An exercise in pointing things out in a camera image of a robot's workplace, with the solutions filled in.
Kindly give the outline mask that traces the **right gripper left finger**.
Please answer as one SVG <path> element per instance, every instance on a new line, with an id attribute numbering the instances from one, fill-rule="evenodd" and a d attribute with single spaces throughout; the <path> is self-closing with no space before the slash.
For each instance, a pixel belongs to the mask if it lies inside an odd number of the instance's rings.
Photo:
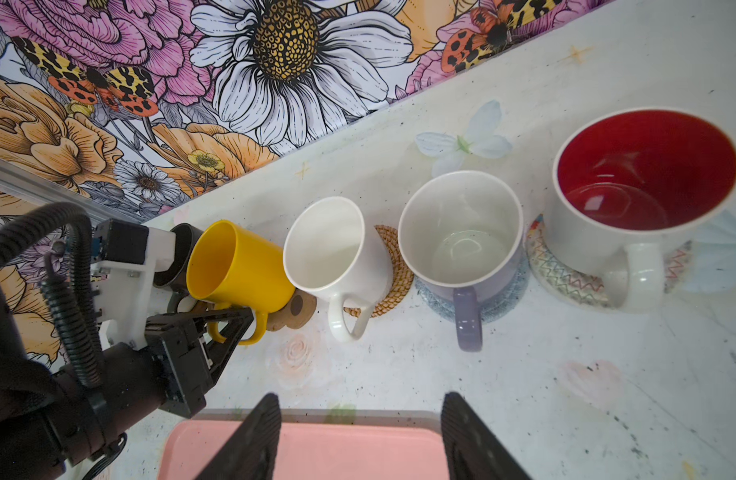
<path id="1" fill-rule="evenodd" d="M 267 393 L 200 471 L 197 479 L 272 479 L 281 428 L 278 396 Z"/>

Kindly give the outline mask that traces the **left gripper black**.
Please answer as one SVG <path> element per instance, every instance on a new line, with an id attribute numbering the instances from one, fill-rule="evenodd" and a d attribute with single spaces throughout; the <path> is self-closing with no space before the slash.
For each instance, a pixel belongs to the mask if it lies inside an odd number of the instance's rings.
<path id="1" fill-rule="evenodd" d="M 93 442 L 118 442 L 157 409 L 194 417 L 253 321 L 247 307 L 194 307 L 149 318 L 139 350 L 126 343 L 105 349 L 102 383 L 91 393 Z"/>

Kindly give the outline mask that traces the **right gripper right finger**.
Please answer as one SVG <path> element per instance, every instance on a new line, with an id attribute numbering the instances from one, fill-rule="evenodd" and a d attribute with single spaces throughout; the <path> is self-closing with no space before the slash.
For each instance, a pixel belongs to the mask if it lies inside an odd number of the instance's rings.
<path id="1" fill-rule="evenodd" d="M 444 397 L 441 433 L 450 479 L 531 479 L 457 392 Z"/>

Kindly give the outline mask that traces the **yellow mug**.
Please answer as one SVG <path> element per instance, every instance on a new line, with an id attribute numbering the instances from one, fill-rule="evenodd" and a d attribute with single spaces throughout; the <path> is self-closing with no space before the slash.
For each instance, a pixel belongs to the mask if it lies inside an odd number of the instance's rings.
<path id="1" fill-rule="evenodd" d="M 255 330 L 242 346 L 258 343 L 268 317 L 283 309 L 294 295 L 283 266 L 283 250 L 273 242 L 229 220 L 209 226 L 194 246 L 187 265 L 187 290 L 218 310 L 248 307 Z"/>

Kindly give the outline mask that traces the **light blue woven coaster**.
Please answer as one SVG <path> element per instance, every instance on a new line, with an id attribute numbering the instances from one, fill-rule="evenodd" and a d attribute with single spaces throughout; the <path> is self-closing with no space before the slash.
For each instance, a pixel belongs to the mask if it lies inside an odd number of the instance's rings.
<path id="1" fill-rule="evenodd" d="M 481 306 L 481 321 L 484 324 L 494 322 L 513 310 L 523 298 L 529 278 L 529 262 L 526 257 L 523 257 L 512 280 L 496 296 Z M 415 280 L 414 286 L 423 302 L 432 311 L 451 323 L 455 322 L 452 301 L 436 296 L 421 280 Z"/>

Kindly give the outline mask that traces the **multicolour woven round coaster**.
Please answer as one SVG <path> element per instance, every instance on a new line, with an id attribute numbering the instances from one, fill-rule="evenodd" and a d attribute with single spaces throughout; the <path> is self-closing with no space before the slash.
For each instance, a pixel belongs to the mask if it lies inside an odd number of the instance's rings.
<path id="1" fill-rule="evenodd" d="M 583 309 L 615 311 L 600 278 L 569 268 L 551 253 L 544 239 L 542 214 L 531 223 L 524 245 L 533 274 L 550 294 Z M 666 257 L 664 295 L 687 281 L 692 255 L 692 242 L 688 241 Z"/>

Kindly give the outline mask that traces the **lavender mug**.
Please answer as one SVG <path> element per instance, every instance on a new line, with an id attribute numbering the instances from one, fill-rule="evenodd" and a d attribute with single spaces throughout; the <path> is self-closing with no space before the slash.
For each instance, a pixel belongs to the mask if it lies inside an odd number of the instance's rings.
<path id="1" fill-rule="evenodd" d="M 517 273 L 523 227 L 512 188 L 478 171 L 428 181 L 402 211 L 401 255 L 435 298 L 452 304 L 463 351 L 482 350 L 482 310 Z"/>

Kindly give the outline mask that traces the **red inside white mug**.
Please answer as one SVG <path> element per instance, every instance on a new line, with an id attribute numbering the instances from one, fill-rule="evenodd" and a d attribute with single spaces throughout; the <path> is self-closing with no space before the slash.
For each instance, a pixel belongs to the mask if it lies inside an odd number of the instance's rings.
<path id="1" fill-rule="evenodd" d="M 667 256 L 736 192 L 736 144 L 680 110 L 594 120 L 560 147 L 543 213 L 549 251 L 601 279 L 613 308 L 643 313 L 664 295 Z"/>

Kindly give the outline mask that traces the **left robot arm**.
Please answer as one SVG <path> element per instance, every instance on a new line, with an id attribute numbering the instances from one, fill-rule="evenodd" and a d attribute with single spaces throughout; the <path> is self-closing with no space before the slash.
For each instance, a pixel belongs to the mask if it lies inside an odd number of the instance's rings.
<path id="1" fill-rule="evenodd" d="M 27 359 L 0 288 L 0 479 L 56 479 L 110 458 L 157 409 L 193 417 L 253 321 L 247 308 L 153 316 L 147 346 L 106 349 L 102 383 L 89 388 L 70 366 L 52 373 Z"/>

